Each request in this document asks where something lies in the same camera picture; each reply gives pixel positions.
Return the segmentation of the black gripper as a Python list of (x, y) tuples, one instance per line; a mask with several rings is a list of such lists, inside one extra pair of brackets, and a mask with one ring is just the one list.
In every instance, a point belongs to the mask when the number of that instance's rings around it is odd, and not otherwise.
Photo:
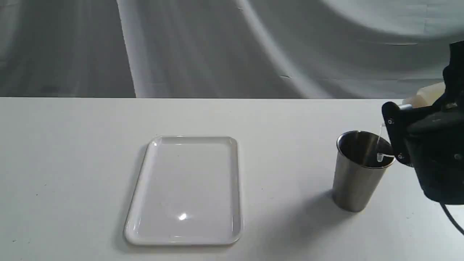
[(463, 42), (451, 43), (449, 51), (445, 91), (427, 107), (426, 116), (408, 124), (405, 142), (425, 196), (437, 203), (463, 204)]

